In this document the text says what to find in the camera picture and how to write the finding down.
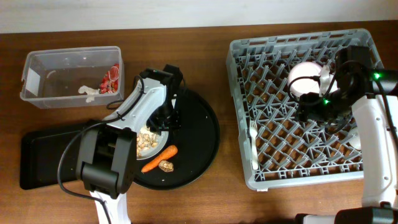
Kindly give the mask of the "pink bowl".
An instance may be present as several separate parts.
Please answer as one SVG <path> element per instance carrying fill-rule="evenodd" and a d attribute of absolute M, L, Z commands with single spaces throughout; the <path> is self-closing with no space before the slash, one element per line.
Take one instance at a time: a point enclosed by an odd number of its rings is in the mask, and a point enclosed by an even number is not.
<path fill-rule="evenodd" d="M 296 64 L 290 70 L 287 83 L 290 84 L 296 78 L 303 77 L 303 79 L 299 79 L 292 84 L 290 87 L 291 94 L 296 97 L 300 97 L 302 94 L 310 92 L 319 93 L 320 88 L 318 82 L 305 77 L 318 77 L 321 69 L 321 66 L 313 62 L 302 62 Z"/>

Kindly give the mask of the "grey plate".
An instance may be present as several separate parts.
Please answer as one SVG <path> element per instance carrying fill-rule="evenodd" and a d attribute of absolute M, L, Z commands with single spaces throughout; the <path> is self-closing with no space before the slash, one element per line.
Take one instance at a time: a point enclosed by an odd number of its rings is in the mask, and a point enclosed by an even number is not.
<path fill-rule="evenodd" d="M 143 152 L 142 157 L 137 156 L 138 160 L 148 159 L 156 155 L 165 146 L 169 137 L 169 133 L 167 131 L 162 131 L 160 134 L 159 133 L 157 134 L 160 136 L 157 147 L 150 149 L 147 152 Z"/>

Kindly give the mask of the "orange carrot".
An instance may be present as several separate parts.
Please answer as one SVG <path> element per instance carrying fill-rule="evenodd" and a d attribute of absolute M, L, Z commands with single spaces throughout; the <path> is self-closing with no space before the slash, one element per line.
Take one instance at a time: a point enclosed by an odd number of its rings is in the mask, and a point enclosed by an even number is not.
<path fill-rule="evenodd" d="M 178 153 L 178 149 L 175 145 L 171 145 L 164 149 L 155 159 L 147 163 L 142 169 L 142 173 L 146 173 L 157 167 L 161 161 L 166 161 Z"/>

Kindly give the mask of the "cream cup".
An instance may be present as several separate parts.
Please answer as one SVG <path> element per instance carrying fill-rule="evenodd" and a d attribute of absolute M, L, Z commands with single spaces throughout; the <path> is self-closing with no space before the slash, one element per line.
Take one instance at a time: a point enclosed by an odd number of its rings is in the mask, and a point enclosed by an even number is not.
<path fill-rule="evenodd" d="M 351 145 L 351 147 L 355 148 L 356 150 L 361 150 L 361 143 L 360 143 L 360 137 L 359 137 L 359 131 L 358 128 L 352 128 L 348 132 L 348 136 L 351 136 L 351 139 L 348 141 L 348 143 Z"/>

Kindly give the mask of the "white plastic fork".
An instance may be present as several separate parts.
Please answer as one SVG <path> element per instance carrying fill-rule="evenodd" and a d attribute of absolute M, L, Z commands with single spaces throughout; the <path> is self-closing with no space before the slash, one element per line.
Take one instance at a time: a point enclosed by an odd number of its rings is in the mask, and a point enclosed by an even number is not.
<path fill-rule="evenodd" d="M 251 137 L 251 152 L 252 152 L 252 168 L 258 170 L 259 163 L 257 157 L 256 137 L 257 137 L 257 124 L 254 120 L 250 120 L 249 134 Z"/>

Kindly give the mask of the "red snack wrapper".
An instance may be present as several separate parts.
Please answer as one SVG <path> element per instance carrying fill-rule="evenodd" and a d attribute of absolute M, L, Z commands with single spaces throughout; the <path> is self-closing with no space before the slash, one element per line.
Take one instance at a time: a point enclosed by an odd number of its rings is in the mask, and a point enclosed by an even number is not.
<path fill-rule="evenodd" d="M 99 86 L 99 92 L 116 93 L 119 85 L 119 64 L 114 64 L 105 74 Z"/>

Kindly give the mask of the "white tissue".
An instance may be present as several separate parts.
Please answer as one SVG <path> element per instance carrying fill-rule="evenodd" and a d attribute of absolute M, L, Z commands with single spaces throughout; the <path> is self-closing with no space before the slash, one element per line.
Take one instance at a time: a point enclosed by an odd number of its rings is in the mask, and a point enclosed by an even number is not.
<path fill-rule="evenodd" d="M 95 95 L 99 95 L 100 89 L 93 89 L 93 88 L 83 85 L 83 86 L 79 87 L 78 92 L 79 92 L 79 94 L 86 93 L 88 95 L 86 102 L 90 103 L 95 100 Z"/>

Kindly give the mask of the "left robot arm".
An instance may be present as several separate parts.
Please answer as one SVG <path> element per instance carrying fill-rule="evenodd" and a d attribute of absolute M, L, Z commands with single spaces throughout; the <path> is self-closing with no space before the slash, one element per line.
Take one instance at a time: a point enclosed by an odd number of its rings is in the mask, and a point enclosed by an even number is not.
<path fill-rule="evenodd" d="M 136 138 L 147 126 L 166 141 L 169 131 L 180 127 L 175 100 L 182 81 L 178 67 L 145 69 L 116 111 L 79 134 L 76 177 L 94 200 L 100 223 L 130 223 L 126 192 L 134 178 Z"/>

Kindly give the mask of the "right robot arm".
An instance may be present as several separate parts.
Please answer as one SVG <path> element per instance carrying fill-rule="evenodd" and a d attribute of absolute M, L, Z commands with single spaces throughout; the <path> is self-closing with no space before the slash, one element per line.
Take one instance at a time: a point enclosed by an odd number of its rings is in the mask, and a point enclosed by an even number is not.
<path fill-rule="evenodd" d="M 298 214 L 296 223 L 397 223 L 397 71 L 346 64 L 301 63 L 289 73 L 289 94 L 299 98 L 296 116 L 335 123 L 351 114 L 363 155 L 362 206 L 336 215 Z"/>

